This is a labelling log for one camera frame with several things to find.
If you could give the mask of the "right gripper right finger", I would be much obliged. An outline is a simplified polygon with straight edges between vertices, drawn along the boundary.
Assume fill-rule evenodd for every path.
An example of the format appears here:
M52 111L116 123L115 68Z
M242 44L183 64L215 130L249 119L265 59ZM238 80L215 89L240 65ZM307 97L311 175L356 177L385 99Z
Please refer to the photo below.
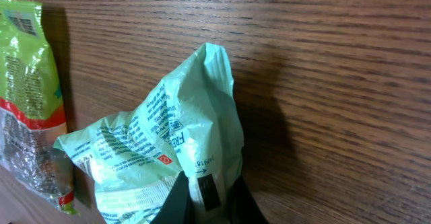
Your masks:
M269 224L242 176L231 189L228 210L231 224Z

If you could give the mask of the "teal snack packet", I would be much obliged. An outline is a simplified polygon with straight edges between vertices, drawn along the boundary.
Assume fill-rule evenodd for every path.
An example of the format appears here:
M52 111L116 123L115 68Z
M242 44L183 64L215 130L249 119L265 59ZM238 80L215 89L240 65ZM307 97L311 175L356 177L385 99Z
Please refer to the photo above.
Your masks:
M150 223L180 174L198 223L227 223L244 135L224 47L205 43L131 112L60 136L55 148L94 180L107 223Z

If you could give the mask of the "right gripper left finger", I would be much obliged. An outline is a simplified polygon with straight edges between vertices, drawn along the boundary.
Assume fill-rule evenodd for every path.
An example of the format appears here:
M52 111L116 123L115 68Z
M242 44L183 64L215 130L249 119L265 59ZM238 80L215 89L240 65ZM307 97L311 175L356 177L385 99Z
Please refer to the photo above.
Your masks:
M184 172L176 179L162 208L151 224L193 224L193 203L189 193L189 182Z

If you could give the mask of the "green candy bag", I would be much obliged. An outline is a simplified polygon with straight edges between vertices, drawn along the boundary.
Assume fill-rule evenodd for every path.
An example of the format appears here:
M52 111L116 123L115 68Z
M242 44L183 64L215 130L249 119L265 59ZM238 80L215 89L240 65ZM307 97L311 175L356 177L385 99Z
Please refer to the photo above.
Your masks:
M1 165L58 211L73 215L73 164L53 146L66 132L42 4L1 0Z

